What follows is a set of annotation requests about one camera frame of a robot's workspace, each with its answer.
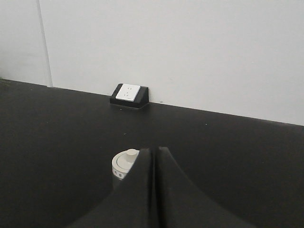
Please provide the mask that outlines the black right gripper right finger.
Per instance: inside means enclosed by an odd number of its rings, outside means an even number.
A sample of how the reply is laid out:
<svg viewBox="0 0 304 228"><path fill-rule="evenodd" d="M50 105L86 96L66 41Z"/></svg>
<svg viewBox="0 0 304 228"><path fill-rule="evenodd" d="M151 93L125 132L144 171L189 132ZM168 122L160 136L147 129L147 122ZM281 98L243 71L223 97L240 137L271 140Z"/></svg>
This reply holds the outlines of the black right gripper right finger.
<svg viewBox="0 0 304 228"><path fill-rule="evenodd" d="M167 147L155 152L155 192L162 228L250 228L191 182Z"/></svg>

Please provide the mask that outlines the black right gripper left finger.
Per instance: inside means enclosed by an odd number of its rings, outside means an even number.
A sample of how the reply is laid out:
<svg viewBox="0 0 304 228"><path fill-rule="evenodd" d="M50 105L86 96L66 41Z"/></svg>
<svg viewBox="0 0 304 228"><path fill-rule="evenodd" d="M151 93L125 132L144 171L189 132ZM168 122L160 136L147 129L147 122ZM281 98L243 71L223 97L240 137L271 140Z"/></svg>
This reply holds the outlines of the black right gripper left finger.
<svg viewBox="0 0 304 228"><path fill-rule="evenodd" d="M92 211L71 228L150 227L153 153L141 149L124 180Z"/></svg>

